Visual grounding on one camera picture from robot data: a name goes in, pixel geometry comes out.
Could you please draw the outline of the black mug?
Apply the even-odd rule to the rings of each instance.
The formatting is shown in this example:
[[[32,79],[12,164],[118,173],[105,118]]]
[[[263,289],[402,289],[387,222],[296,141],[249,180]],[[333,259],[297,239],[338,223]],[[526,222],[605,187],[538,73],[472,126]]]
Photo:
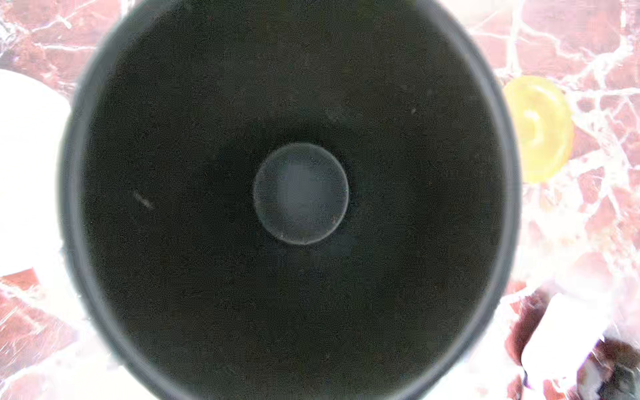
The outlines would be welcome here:
[[[144,1],[75,93],[68,270],[160,399],[420,399],[511,273],[518,146],[435,1]]]

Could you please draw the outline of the purple mug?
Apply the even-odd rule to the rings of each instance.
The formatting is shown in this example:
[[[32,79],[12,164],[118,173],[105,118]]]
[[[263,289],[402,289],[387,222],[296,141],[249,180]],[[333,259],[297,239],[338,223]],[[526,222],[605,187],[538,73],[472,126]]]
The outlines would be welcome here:
[[[60,248],[58,150],[68,100],[44,83],[1,72],[1,274],[41,267]]]

